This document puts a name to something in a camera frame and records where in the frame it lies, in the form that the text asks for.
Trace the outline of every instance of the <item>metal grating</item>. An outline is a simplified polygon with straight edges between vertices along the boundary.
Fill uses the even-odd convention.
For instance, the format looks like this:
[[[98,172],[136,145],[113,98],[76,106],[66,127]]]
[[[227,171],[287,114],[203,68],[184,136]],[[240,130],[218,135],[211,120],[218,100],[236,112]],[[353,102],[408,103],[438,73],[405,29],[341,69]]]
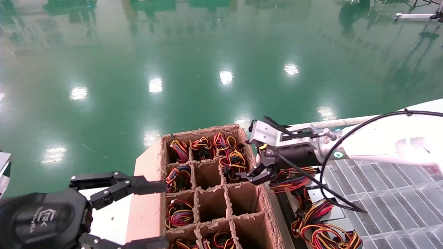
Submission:
[[[442,249],[443,175],[434,166],[330,162],[327,184],[369,214],[344,210],[365,249]]]

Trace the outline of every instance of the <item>green indicator light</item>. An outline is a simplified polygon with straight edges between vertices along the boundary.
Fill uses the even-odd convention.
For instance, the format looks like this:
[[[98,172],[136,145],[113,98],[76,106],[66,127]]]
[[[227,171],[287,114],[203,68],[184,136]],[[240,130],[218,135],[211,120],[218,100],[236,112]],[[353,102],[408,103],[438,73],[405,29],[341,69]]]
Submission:
[[[342,158],[343,157],[343,153],[337,151],[337,152],[334,152],[334,156],[337,157],[337,158]]]

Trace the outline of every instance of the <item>epoxy floor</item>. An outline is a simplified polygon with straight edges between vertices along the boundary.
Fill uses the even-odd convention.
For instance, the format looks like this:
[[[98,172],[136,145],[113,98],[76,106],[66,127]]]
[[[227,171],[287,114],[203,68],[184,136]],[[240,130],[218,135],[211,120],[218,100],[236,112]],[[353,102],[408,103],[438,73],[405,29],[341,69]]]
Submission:
[[[441,24],[395,23],[409,12],[402,1],[0,5],[7,196],[59,191],[80,173],[132,174],[163,134],[246,127],[263,115],[285,124],[372,115],[443,97]]]

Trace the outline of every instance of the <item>black wire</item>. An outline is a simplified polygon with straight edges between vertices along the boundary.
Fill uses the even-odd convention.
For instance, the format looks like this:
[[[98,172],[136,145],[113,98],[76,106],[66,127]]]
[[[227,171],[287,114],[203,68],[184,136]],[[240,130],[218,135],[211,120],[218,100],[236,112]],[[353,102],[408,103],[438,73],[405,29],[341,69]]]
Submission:
[[[407,110],[407,109],[405,109],[404,111],[397,111],[397,112],[391,112],[391,113],[386,113],[386,114],[382,114],[382,115],[379,115],[379,116],[377,116],[377,117],[373,117],[373,118],[371,118],[371,119],[369,119],[369,120],[367,120],[367,121],[365,121],[365,122],[363,122],[363,123],[361,123],[361,124],[359,124],[357,127],[355,127],[354,129],[352,129],[352,130],[350,130],[347,134],[345,134],[344,136],[342,136],[339,140],[337,140],[337,142],[332,146],[332,148],[330,149],[330,151],[326,154],[326,156],[325,156],[325,160],[323,161],[323,164],[322,164],[322,169],[321,169],[321,171],[320,171],[320,183],[322,182],[322,180],[323,180],[323,174],[324,174],[324,172],[325,172],[325,168],[326,168],[326,164],[327,164],[327,162],[328,162],[328,159],[330,158],[330,156],[332,155],[332,153],[334,152],[334,150],[346,139],[346,138],[348,138],[349,136],[351,136],[354,132],[356,132],[357,130],[359,130],[359,129],[361,129],[361,128],[363,128],[364,126],[366,126],[366,125],[368,125],[368,124],[370,124],[370,123],[372,123],[372,122],[375,122],[375,121],[377,121],[377,120],[380,120],[380,119],[382,119],[382,118],[385,118],[385,117],[391,117],[391,116],[395,116],[395,115],[407,115],[407,116],[411,116],[411,115],[413,115],[413,114],[419,114],[419,115],[428,115],[428,116],[437,116],[437,117],[443,117],[443,113],[438,113],[438,112],[429,112],[429,111],[410,111],[410,110]],[[341,207],[341,208],[344,208],[344,209],[348,209],[348,210],[352,210],[352,209],[350,209],[350,207],[348,207],[348,206],[345,206],[345,205],[342,205],[342,204],[339,204],[339,203],[337,203],[337,202],[334,202],[333,200],[331,200],[330,198],[328,198],[328,197],[326,197],[326,195],[325,195],[325,192],[324,192],[324,187],[320,187],[320,191],[321,191],[321,193],[322,193],[322,195],[323,195],[323,197],[324,197],[324,199],[325,200],[327,200],[328,202],[330,202],[331,204],[333,204],[333,205],[336,205],[336,206],[338,206],[338,207]],[[346,201],[344,201],[346,204],[348,204],[348,205],[350,205],[350,206],[352,206],[352,207],[355,207],[355,205],[353,205],[353,204],[350,204],[350,202],[348,202],[347,200]]]

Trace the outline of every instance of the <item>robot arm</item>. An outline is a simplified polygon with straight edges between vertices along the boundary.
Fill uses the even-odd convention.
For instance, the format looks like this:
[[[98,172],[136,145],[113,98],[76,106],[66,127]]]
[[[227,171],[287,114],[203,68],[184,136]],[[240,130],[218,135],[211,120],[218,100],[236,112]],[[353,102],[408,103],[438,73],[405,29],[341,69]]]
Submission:
[[[272,180],[281,168],[290,167],[276,150],[298,167],[320,166],[325,160],[349,158],[439,165],[441,170],[443,135],[432,127],[443,125],[443,114],[437,113],[443,112],[443,99],[405,110],[335,131],[329,128],[319,130],[311,124],[292,125],[282,130],[272,119],[265,117],[266,122],[257,121],[252,125],[249,139],[249,143],[257,146],[260,162],[248,173],[240,175],[254,184]]]

